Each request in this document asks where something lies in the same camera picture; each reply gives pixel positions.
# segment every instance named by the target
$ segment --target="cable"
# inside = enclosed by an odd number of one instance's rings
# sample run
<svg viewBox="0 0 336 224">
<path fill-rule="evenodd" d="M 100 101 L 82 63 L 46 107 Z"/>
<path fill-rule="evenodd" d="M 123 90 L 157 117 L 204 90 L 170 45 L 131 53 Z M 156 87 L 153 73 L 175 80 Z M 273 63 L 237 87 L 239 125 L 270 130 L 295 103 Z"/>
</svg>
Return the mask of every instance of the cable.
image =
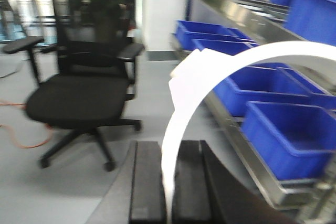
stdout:
<svg viewBox="0 0 336 224">
<path fill-rule="evenodd" d="M 25 103 L 12 103 L 12 102 L 8 102 L 6 100 L 0 99 L 0 106 L 18 106 L 20 109 L 25 109 L 26 104 Z M 52 130 L 52 128 L 48 124 L 45 124 L 45 127 L 48 130 L 48 137 L 47 137 L 47 139 L 45 139 L 43 142 L 41 142 L 39 144 L 31 145 L 31 146 L 28 145 L 27 146 L 27 145 L 21 144 L 17 140 L 17 138 L 15 136 L 15 130 L 13 129 L 13 127 L 11 127 L 9 125 L 5 125 L 5 124 L 0 124 L 0 127 L 5 128 L 8 131 L 8 135 L 9 135 L 11 141 L 13 142 L 13 144 L 16 147 L 21 148 L 21 149 L 31 149 L 31 148 L 40 147 L 40 146 L 48 143 L 51 140 L 51 138 L 53 137 L 53 130 Z"/>
</svg>

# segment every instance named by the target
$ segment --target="black block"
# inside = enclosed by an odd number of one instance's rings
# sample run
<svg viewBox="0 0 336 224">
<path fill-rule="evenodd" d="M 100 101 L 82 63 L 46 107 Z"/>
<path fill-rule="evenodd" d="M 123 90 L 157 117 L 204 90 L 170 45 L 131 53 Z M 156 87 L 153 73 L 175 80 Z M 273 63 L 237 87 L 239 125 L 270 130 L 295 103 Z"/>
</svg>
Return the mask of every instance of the black block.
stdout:
<svg viewBox="0 0 336 224">
<path fill-rule="evenodd" d="M 199 141 L 182 141 L 178 152 L 173 223 L 213 223 Z"/>
<path fill-rule="evenodd" d="M 130 224 L 166 223 L 161 149 L 157 142 L 138 142 L 133 178 Z"/>
</svg>

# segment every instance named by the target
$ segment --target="chair armrest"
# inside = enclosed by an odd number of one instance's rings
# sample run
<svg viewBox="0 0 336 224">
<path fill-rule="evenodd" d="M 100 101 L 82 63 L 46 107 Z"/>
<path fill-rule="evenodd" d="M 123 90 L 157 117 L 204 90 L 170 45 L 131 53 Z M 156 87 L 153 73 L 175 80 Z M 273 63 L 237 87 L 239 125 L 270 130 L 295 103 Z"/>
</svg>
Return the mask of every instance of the chair armrest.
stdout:
<svg viewBox="0 0 336 224">
<path fill-rule="evenodd" d="M 15 54 L 16 52 L 32 49 L 34 45 L 43 42 L 43 37 L 29 36 L 23 39 L 8 43 L 2 48 L 2 51 L 6 54 Z"/>
<path fill-rule="evenodd" d="M 54 52 L 57 51 L 57 44 L 51 44 L 49 46 L 42 47 L 41 53 L 42 54 L 47 54 L 49 52 Z"/>
<path fill-rule="evenodd" d="M 136 56 L 138 56 L 143 49 L 144 49 L 143 44 L 132 43 L 126 46 L 117 56 L 117 58 L 124 62 L 134 62 Z"/>
</svg>

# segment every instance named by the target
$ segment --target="white plastic band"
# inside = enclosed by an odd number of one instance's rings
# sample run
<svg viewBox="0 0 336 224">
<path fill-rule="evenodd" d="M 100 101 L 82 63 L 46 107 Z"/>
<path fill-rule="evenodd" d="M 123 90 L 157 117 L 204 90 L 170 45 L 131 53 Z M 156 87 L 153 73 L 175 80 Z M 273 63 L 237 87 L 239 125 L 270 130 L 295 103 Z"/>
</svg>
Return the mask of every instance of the white plastic band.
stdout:
<svg viewBox="0 0 336 224">
<path fill-rule="evenodd" d="M 196 108 L 218 83 L 232 73 L 248 65 L 267 62 L 333 72 L 336 69 L 336 47 L 316 42 L 286 41 L 258 46 L 235 56 L 209 49 L 195 50 L 172 71 L 169 86 L 175 111 L 163 139 L 161 163 L 168 223 L 171 223 L 178 148 Z"/>
</svg>

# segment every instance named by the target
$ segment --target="floor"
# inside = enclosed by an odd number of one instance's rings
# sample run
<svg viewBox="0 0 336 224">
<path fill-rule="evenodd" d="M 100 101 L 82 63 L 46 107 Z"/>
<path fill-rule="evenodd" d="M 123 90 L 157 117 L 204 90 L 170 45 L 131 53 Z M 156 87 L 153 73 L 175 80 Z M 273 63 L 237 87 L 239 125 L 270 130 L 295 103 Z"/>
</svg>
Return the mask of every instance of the floor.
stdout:
<svg viewBox="0 0 336 224">
<path fill-rule="evenodd" d="M 35 89 L 29 61 L 25 58 L 24 54 L 0 56 L 1 73 L 6 71 L 3 66 L 11 61 L 21 62 L 18 73 L 0 79 L 0 99 L 24 102 Z M 53 55 L 39 55 L 38 62 L 43 79 L 55 73 Z M 143 130 L 135 132 L 128 126 L 101 128 L 119 165 L 131 140 L 162 142 L 173 112 L 168 88 L 169 73 L 177 63 L 176 60 L 162 61 L 153 53 L 150 60 L 146 53 L 140 56 L 138 97 L 128 102 L 124 117 L 141 119 Z M 22 144 L 33 145 L 46 138 L 44 126 L 28 119 L 23 111 L 8 106 L 0 107 L 0 111 L 0 124 L 12 126 Z M 120 166 L 113 172 L 105 172 L 102 169 L 104 159 L 98 147 L 89 136 L 83 136 L 52 160 L 51 167 L 40 169 L 37 166 L 39 156 L 66 132 L 55 130 L 48 144 L 23 150 L 15 147 L 7 131 L 0 128 L 1 224 L 84 224 L 94 211 L 112 185 Z M 257 191 L 204 104 L 192 117 L 184 139 L 207 140 L 231 172 L 252 191 Z"/>
</svg>

